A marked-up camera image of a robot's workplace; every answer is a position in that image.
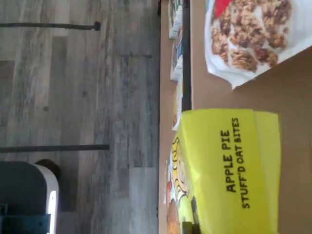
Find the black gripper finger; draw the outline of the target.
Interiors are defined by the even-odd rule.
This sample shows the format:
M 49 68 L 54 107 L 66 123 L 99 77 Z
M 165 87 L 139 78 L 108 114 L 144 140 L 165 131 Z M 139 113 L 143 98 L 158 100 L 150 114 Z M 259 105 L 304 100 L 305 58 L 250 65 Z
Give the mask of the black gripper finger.
M 198 223 L 183 221 L 182 233 L 183 234 L 201 234 L 200 225 Z

